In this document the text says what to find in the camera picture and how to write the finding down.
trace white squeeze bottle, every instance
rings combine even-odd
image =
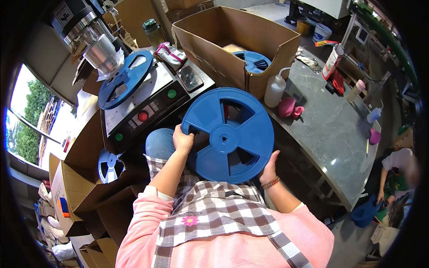
[[[284,89],[286,88],[286,81],[281,76],[281,72],[289,69],[290,67],[283,68],[279,71],[278,75],[268,78],[264,97],[265,105],[268,107],[274,108],[281,101],[281,96],[283,96]]]

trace pink shirt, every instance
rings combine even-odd
[[[134,202],[134,217],[116,257],[116,267],[150,267],[160,221],[171,215],[173,201],[158,197],[147,186]],[[301,250],[313,267],[326,267],[334,235],[301,206],[288,214],[268,209],[282,232]],[[290,267],[267,237],[234,233],[199,238],[174,247],[170,267]]]

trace plastic bucket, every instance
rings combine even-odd
[[[296,22],[296,32],[300,33],[303,37],[307,36],[310,24],[304,20],[298,20]]]
[[[332,34],[332,30],[323,24],[316,23],[316,29],[314,30],[313,42],[320,42],[328,40]]]

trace grey marble countertop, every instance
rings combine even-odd
[[[320,66],[324,62],[316,58]],[[322,73],[314,73],[295,60],[290,70],[283,98],[293,96],[296,106],[303,106],[301,118],[282,118],[277,107],[265,109],[304,149],[340,198],[351,211],[368,180],[378,145],[370,145],[366,155],[366,140],[370,129],[381,132],[377,121],[366,120],[370,110],[357,97],[351,105],[345,97],[331,94]],[[350,91],[344,85],[344,95]]]

